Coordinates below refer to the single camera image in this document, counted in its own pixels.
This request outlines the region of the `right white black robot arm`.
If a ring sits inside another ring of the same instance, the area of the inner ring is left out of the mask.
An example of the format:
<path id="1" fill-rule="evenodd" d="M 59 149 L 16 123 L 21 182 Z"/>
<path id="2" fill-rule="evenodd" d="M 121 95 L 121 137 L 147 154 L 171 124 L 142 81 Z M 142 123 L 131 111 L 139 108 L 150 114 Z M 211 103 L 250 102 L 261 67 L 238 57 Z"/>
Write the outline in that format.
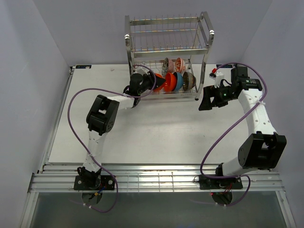
<path id="1" fill-rule="evenodd" d="M 247 122 L 248 138 L 240 146 L 237 156 L 217 167 L 214 175 L 201 175 L 214 179 L 217 187 L 225 189 L 232 183 L 232 178 L 240 178 L 246 173 L 256 170 L 268 170 L 277 166 L 279 159 L 287 145 L 287 139 L 271 124 L 266 111 L 264 99 L 268 88 L 263 77 L 255 70 L 257 79 L 248 76 L 251 68 L 246 64 L 235 63 L 231 69 L 231 82 L 223 85 L 224 74 L 219 72 L 218 66 L 210 73 L 214 85 L 204 87 L 200 111 L 211 110 L 214 107 L 224 107 L 229 101 L 238 100 L 244 115 L 230 126 L 210 147 L 207 155 L 217 144 L 243 120 Z"/>

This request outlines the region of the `right blue table sticker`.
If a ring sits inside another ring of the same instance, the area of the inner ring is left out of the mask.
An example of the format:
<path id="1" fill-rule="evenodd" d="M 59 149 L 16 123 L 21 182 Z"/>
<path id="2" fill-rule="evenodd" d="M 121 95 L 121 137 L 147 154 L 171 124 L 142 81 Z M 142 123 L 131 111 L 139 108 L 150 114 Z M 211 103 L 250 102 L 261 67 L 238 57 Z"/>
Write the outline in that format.
<path id="1" fill-rule="evenodd" d="M 216 64 L 216 68 L 233 68 L 233 65 L 232 64 L 225 64 L 225 65 Z"/>

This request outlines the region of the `stainless steel dish rack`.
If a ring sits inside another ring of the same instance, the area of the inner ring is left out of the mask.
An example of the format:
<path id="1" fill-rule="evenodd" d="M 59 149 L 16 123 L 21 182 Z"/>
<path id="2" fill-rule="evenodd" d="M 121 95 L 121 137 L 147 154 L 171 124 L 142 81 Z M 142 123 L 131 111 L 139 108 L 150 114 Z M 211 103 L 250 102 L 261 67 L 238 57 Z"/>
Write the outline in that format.
<path id="1" fill-rule="evenodd" d="M 185 62 L 185 70 L 192 73 L 195 85 L 188 91 L 153 92 L 148 100 L 185 98 L 199 100 L 204 86 L 206 64 L 215 31 L 206 11 L 199 15 L 150 17 L 132 19 L 125 16 L 125 45 L 129 72 L 135 64 L 143 64 L 155 73 L 161 73 L 166 58 Z"/>

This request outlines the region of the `blue table sticker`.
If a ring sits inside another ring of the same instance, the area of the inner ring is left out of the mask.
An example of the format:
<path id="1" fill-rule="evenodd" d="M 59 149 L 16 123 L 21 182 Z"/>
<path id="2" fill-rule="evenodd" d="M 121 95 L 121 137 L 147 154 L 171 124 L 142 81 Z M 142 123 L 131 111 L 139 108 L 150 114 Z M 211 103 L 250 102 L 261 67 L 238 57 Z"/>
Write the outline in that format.
<path id="1" fill-rule="evenodd" d="M 77 65 L 76 69 L 91 69 L 91 65 Z"/>
<path id="2" fill-rule="evenodd" d="M 216 64 L 216 68 L 233 68 L 233 65 L 232 64 L 225 64 L 225 65 Z"/>

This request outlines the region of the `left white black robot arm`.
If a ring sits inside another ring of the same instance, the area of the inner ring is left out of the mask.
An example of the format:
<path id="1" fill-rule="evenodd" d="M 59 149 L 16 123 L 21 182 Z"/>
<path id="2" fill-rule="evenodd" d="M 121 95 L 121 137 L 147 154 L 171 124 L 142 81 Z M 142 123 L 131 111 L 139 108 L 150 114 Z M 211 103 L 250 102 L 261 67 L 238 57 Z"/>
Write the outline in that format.
<path id="1" fill-rule="evenodd" d="M 97 162 L 106 134 L 112 130 L 118 111 L 136 107 L 144 92 L 156 90 L 165 82 L 162 76 L 152 71 L 134 73 L 121 95 L 98 95 L 95 98 L 86 117 L 89 132 L 85 147 L 87 156 L 83 166 L 77 168 L 75 190 L 114 190 L 114 178 L 111 175 L 102 176 L 101 164 Z"/>

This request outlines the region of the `orange plastic bowl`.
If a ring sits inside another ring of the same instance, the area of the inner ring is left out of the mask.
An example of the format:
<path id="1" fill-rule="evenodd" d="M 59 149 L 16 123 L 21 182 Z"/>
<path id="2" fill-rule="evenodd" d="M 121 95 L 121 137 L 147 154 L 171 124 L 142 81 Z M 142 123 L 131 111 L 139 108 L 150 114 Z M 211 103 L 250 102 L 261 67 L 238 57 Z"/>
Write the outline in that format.
<path id="1" fill-rule="evenodd" d="M 160 79 L 164 79 L 162 77 L 162 75 L 155 73 L 156 77 L 160 78 Z M 161 85 L 158 85 L 154 88 L 153 92 L 159 92 L 162 90 L 162 88 L 164 87 L 164 83 L 162 83 Z"/>
<path id="2" fill-rule="evenodd" d="M 165 76 L 165 85 L 164 85 L 164 91 L 165 92 L 172 92 L 174 91 L 176 84 L 177 84 L 177 79 L 173 73 L 168 72 Z"/>

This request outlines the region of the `blue ceramic bowl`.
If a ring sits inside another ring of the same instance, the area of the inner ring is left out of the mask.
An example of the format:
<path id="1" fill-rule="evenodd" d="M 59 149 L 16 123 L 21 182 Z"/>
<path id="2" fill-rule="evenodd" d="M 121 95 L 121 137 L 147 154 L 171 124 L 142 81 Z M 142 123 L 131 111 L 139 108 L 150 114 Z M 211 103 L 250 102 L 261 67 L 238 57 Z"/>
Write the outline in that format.
<path id="1" fill-rule="evenodd" d="M 182 88 L 183 77 L 182 77 L 181 73 L 179 73 L 179 72 L 174 72 L 173 75 L 176 78 L 176 86 L 175 86 L 175 89 L 174 89 L 174 92 L 175 92 L 175 91 L 179 91 Z"/>

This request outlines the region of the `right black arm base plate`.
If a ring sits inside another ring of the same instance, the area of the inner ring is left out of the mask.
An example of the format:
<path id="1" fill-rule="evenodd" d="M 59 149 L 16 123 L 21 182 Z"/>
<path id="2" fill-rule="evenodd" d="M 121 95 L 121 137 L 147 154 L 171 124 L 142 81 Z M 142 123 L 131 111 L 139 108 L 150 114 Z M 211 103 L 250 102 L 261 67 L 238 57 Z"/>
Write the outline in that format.
<path id="1" fill-rule="evenodd" d="M 240 190 L 243 189 L 243 184 L 240 178 L 227 178 L 227 179 L 211 179 L 203 175 L 197 175 L 193 180 L 199 184 L 200 190 Z"/>

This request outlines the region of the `grey leaf patterned bowl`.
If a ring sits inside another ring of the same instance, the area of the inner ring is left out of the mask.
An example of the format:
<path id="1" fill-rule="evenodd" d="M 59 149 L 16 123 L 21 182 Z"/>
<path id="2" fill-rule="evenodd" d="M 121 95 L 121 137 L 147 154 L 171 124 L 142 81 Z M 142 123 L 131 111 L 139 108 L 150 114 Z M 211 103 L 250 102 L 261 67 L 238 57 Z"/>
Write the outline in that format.
<path id="1" fill-rule="evenodd" d="M 167 73 L 173 73 L 173 72 L 174 72 L 174 62 L 166 57 L 162 64 L 161 75 L 162 77 L 165 77 Z"/>

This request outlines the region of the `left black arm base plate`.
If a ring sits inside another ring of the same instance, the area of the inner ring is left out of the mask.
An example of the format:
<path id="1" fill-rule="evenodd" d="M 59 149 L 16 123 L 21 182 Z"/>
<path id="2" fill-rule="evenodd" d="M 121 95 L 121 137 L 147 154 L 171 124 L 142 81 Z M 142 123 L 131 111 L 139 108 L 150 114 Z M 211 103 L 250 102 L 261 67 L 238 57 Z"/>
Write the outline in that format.
<path id="1" fill-rule="evenodd" d="M 110 175 L 98 175 L 97 177 L 86 178 L 76 176 L 74 181 L 74 190 L 114 190 L 114 179 Z"/>

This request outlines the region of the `left blue table sticker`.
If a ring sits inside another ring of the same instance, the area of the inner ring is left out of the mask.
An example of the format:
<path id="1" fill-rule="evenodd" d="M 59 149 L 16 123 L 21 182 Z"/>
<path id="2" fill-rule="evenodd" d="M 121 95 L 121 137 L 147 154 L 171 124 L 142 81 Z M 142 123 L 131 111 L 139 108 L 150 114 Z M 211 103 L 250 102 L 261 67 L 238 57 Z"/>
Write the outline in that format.
<path id="1" fill-rule="evenodd" d="M 76 69 L 91 69 L 91 65 L 77 65 Z"/>

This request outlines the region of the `brown bowl dark patterned rim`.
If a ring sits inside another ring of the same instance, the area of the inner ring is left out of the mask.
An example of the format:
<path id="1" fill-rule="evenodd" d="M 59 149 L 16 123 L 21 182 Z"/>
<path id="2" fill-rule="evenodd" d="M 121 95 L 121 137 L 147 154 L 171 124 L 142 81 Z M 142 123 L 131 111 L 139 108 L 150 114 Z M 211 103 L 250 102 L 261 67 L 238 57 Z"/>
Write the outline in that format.
<path id="1" fill-rule="evenodd" d="M 196 78 L 191 72 L 183 73 L 183 90 L 189 91 L 196 85 Z"/>

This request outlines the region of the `orange floral white bowl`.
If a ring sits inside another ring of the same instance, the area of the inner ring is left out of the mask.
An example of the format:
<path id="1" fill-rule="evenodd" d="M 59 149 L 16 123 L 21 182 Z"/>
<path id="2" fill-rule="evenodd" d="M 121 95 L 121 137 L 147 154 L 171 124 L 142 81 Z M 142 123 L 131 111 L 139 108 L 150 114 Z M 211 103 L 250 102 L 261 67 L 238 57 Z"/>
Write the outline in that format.
<path id="1" fill-rule="evenodd" d="M 174 63 L 174 68 L 176 72 L 183 74 L 186 70 L 185 61 L 182 58 L 178 57 Z"/>

